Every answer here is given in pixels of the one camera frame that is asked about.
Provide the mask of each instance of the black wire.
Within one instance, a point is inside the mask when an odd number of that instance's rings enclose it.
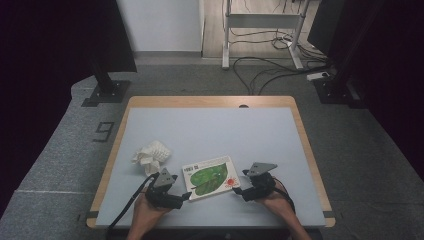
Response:
[[[285,192],[283,192],[283,191],[281,191],[281,190],[280,190],[280,189],[278,189],[278,188],[274,188],[274,191],[276,191],[276,192],[278,192],[279,194],[281,194],[281,196],[283,196],[283,198],[284,198],[284,199],[286,199],[286,200],[287,200],[287,202],[289,202],[289,204],[290,204],[291,208],[293,209],[293,212],[294,212],[294,213],[296,213],[296,208],[294,207],[294,202],[293,202],[293,200],[291,199],[291,197],[289,196],[289,194],[288,194],[288,193],[285,193]]]
[[[267,42],[272,42],[272,41],[274,41],[274,39],[272,39],[272,40],[263,40],[263,41],[238,40],[238,41],[234,41],[234,42],[231,42],[231,41],[228,41],[228,42],[231,43],[231,44],[235,44],[235,43],[267,43]]]
[[[250,36],[250,35],[255,35],[255,34],[261,34],[261,33],[274,33],[275,31],[274,30],[268,30],[268,31],[260,31],[260,32],[253,32],[253,33],[244,33],[244,34],[240,34],[240,33],[234,33],[233,32],[233,30],[232,30],[232,28],[230,28],[230,30],[231,30],[231,33],[234,35],[234,36],[237,36],[237,37],[244,37],[244,36]]]
[[[252,95],[254,95],[254,93],[255,93],[255,88],[256,88],[256,84],[255,84],[256,81],[255,80],[256,80],[256,78],[258,78],[260,75],[265,74],[265,73],[270,74],[270,75],[274,75],[274,74],[277,74],[278,72],[282,72],[282,71],[284,71],[284,70],[273,68],[273,69],[263,70],[263,71],[259,72],[258,74],[256,74],[256,76],[250,81],[250,84],[249,84]]]
[[[297,14],[299,14],[299,12],[300,12],[300,6],[302,5],[302,0],[300,0],[300,2],[299,2],[299,8],[297,8]]]
[[[284,2],[283,13],[286,12],[287,0]]]
[[[308,54],[308,53],[306,53],[306,52],[304,52],[304,51],[302,51],[302,50],[300,50],[300,53],[301,53],[301,54],[302,54],[302,56],[303,56],[303,57],[305,57],[306,59],[317,60],[317,61],[320,61],[320,62],[326,62],[326,61],[327,61],[327,59],[326,59],[326,58],[316,57],[316,56],[310,55],[310,54]]]
[[[108,232],[115,227],[115,225],[119,222],[119,220],[124,216],[124,214],[128,211],[128,209],[131,207],[131,204],[134,202],[135,199],[137,199],[137,196],[140,194],[140,192],[143,190],[144,186],[146,185],[147,181],[149,181],[153,176],[156,176],[155,174],[150,175],[149,177],[144,180],[144,182],[140,185],[140,187],[137,189],[137,191],[132,195],[131,199],[128,201],[127,205],[125,205],[124,209],[121,211],[121,213],[115,218],[115,220],[109,225],[107,228]]]
[[[281,1],[282,0],[280,0],[279,2],[278,2],[278,5],[274,8],[274,10],[272,11],[272,13],[274,13],[275,12],[275,10],[277,10],[277,8],[281,5]]]
[[[274,180],[276,180],[277,182],[279,182],[279,183],[281,184],[281,186],[283,186],[283,187],[284,187],[284,184],[283,184],[280,180],[278,180],[278,178],[273,177],[273,179],[274,179]]]
[[[308,57],[315,57],[315,58],[326,58],[325,55],[319,55],[318,53],[315,52],[311,52],[307,49],[305,49],[304,47],[300,46],[299,50],[306,56]]]
[[[237,63],[238,63],[239,61],[246,60],[246,59],[261,60],[261,61],[264,61],[264,62],[267,62],[267,63],[273,64],[273,65],[275,65],[275,66],[279,67],[279,69],[267,69],[267,70],[263,70],[263,71],[259,72],[259,73],[258,73],[258,74],[256,74],[256,76],[255,76],[255,77],[251,80],[251,82],[250,82],[250,84],[249,84],[249,86],[248,86],[248,85],[247,85],[247,83],[246,83],[246,82],[243,80],[243,78],[240,76],[239,72],[237,71]],[[256,80],[256,78],[257,78],[259,75],[261,75],[261,74],[263,74],[263,73],[269,73],[269,71],[277,71],[277,70],[278,70],[278,71],[287,70],[287,71],[293,72],[293,73],[291,73],[291,74],[282,74],[282,75],[278,75],[278,76],[275,76],[275,77],[273,77],[273,78],[269,79],[269,80],[268,80],[267,82],[265,82],[265,84],[264,84],[264,85],[260,88],[258,95],[260,95],[260,94],[262,93],[263,89],[264,89],[264,88],[265,88],[268,84],[270,84],[272,81],[274,81],[274,80],[276,80],[276,79],[278,79],[278,78],[287,77],[287,76],[300,75],[300,74],[309,73],[309,72],[313,72],[313,71],[317,71],[317,70],[321,70],[321,69],[326,69],[326,68],[328,68],[328,67],[329,67],[329,66],[328,66],[328,64],[326,64],[326,65],[324,65],[324,66],[320,66],[320,67],[316,67],[316,68],[311,68],[311,69],[308,69],[308,70],[297,70],[297,69],[291,69],[291,68],[285,67],[285,66],[283,66],[283,65],[280,65],[280,64],[278,64],[278,63],[272,62],[272,61],[270,61],[270,60],[267,60],[267,59],[264,59],[264,58],[258,58],[258,57],[242,57],[242,58],[237,59],[237,60],[233,63],[234,73],[237,75],[237,77],[239,78],[239,80],[240,80],[240,81],[243,83],[243,85],[246,87],[247,92],[248,92],[248,95],[253,95],[253,94],[254,94],[255,80]]]
[[[246,0],[244,0],[244,7],[247,9],[247,11],[249,11],[249,13],[250,13],[250,9],[247,7],[247,2],[246,2]]]
[[[275,37],[274,37],[274,41],[272,42],[272,46],[276,50],[285,50],[285,49],[289,48],[289,46],[288,46],[287,43],[289,41],[292,41],[292,39],[291,39],[292,36],[290,34],[288,34],[288,33],[284,33],[284,35],[282,37],[278,37],[278,33],[281,33],[281,32],[279,32],[278,29],[277,29],[277,31],[275,31]],[[280,42],[280,43],[284,44],[285,47],[278,47],[277,46],[277,42]]]
[[[319,53],[319,52],[314,52],[314,51],[308,50],[308,49],[304,48],[302,45],[299,45],[299,48],[302,48],[302,49],[304,49],[306,52],[309,52],[309,53],[312,53],[312,54],[325,56],[325,54],[323,54],[323,53]]]

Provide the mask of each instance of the hand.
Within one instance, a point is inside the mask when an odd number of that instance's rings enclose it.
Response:
[[[277,181],[275,177],[274,179],[275,187],[287,193],[287,190],[283,186],[283,184],[280,183],[280,181]],[[303,228],[303,226],[300,224],[299,219],[297,218],[296,214],[290,206],[290,203],[283,196],[281,196],[281,194],[274,191],[267,197],[256,200],[256,202],[263,204],[266,208],[268,208],[269,211],[283,218],[289,228],[290,234],[292,235],[292,239],[311,239],[308,233]]]
[[[148,231],[150,231],[159,219],[170,212],[170,208],[155,208],[147,200],[143,189],[143,192],[139,194],[137,200],[134,203],[134,215],[131,223],[131,228],[128,233],[128,240],[140,240],[141,237]]]
[[[280,181],[275,181],[275,188],[287,193],[286,188],[281,184]],[[278,192],[272,192],[265,198],[257,199],[256,202],[263,204],[269,211],[277,216],[284,218],[295,215],[290,203]]]

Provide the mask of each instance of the metal rack leg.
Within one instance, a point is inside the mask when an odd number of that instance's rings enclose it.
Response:
[[[293,42],[288,44],[290,55],[293,59],[294,65],[296,66],[296,69],[303,69],[302,62],[300,61],[300,53],[299,49],[297,48],[297,43],[299,42],[299,36],[302,32],[303,22],[306,18],[306,11],[309,7],[309,0],[305,1],[305,4],[303,6],[302,12],[300,13],[299,22],[297,23],[296,30],[294,32],[293,36]]]
[[[222,46],[222,69],[228,70],[230,68],[230,44],[228,42],[228,33],[230,32],[230,27],[228,25],[229,16],[231,14],[230,0],[227,0],[227,11],[225,12],[225,37],[224,44]]]

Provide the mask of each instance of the book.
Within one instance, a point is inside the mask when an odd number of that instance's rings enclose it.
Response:
[[[183,166],[189,200],[196,200],[240,187],[233,161],[229,156]]]

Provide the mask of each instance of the green leaf illustration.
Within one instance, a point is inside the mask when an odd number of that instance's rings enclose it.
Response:
[[[195,193],[202,196],[218,189],[228,175],[227,165],[221,164],[202,169],[190,178],[191,183],[196,186]]]

